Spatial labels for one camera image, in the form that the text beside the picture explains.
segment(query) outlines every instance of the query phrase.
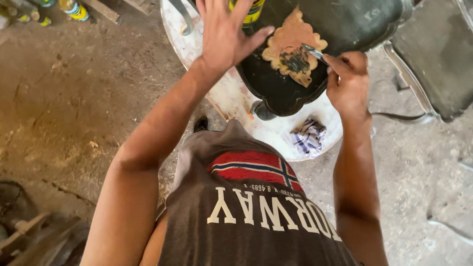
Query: cloth rag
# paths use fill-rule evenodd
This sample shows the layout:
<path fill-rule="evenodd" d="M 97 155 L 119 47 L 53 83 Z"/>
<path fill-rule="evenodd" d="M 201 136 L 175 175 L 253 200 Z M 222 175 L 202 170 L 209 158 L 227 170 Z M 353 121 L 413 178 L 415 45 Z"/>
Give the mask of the cloth rag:
<path fill-rule="evenodd" d="M 306 158 L 313 159 L 322 154 L 327 128 L 319 121 L 309 117 L 299 132 L 292 132 L 291 140 L 297 150 Z"/>

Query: white table top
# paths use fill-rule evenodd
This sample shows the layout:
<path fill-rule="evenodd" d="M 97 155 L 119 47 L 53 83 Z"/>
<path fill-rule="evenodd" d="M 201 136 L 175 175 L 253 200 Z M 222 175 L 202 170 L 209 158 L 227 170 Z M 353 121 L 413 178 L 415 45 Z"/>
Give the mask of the white table top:
<path fill-rule="evenodd" d="M 192 17 L 195 28 L 189 35 L 182 36 L 181 29 L 186 25 L 184 18 L 168 0 L 160 0 L 160 4 L 161 17 L 169 41 L 184 67 L 189 69 L 192 62 L 202 53 L 203 21 L 195 8 L 184 0 L 183 4 Z M 206 98 L 223 118 L 238 120 L 250 135 L 274 147 L 288 161 L 308 159 L 297 151 L 289 133 L 298 131 L 309 116 L 327 127 L 322 152 L 329 150 L 342 137 L 340 116 L 325 92 L 294 115 L 263 121 L 249 114 L 251 104 L 260 99 L 248 90 L 233 67 L 208 92 Z"/>

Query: dusty floor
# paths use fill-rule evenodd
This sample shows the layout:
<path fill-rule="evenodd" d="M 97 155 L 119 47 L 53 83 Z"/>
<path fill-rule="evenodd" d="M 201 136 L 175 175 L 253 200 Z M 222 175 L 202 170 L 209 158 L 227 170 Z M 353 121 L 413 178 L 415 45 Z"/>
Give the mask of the dusty floor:
<path fill-rule="evenodd" d="M 95 19 L 77 22 L 48 10 L 50 28 L 16 24 L 0 32 L 0 179 L 22 184 L 42 210 L 88 221 L 119 145 L 185 72 L 158 12 L 146 17 L 124 3 L 109 4 L 123 14 L 121 26 L 94 12 Z M 370 110 L 420 113 L 411 92 L 395 91 L 394 67 L 383 52 L 368 55 Z M 213 129 L 225 125 L 206 100 L 193 119 L 202 114 Z M 426 220 L 431 213 L 473 233 L 473 172 L 456 163 L 459 157 L 473 163 L 473 111 L 451 124 L 405 126 L 375 118 L 373 128 L 390 264 L 473 265 L 471 246 Z M 330 219 L 339 146 L 291 163 Z M 178 150 L 160 171 L 163 196 Z"/>

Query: hand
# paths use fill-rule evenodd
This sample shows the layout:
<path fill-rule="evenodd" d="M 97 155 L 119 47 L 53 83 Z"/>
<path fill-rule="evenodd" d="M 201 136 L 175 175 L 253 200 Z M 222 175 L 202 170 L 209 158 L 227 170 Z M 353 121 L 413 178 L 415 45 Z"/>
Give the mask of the hand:
<path fill-rule="evenodd" d="M 253 0 L 238 0 L 230 12 L 228 0 L 197 0 L 197 9 L 204 21 L 204 65 L 219 78 L 260 46 L 274 27 L 259 30 L 251 37 L 242 31 L 243 20 Z"/>
<path fill-rule="evenodd" d="M 324 59 L 330 65 L 327 70 L 327 96 L 342 122 L 371 117 L 366 105 L 368 57 L 360 52 L 346 52 L 339 58 L 324 54 Z"/>

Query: t-shirt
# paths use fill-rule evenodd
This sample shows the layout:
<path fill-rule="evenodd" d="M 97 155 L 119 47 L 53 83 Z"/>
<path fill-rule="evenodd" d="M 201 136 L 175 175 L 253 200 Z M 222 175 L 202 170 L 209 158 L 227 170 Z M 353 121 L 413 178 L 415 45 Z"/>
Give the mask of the t-shirt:
<path fill-rule="evenodd" d="M 291 166 L 231 120 L 183 143 L 158 265 L 360 265 Z"/>

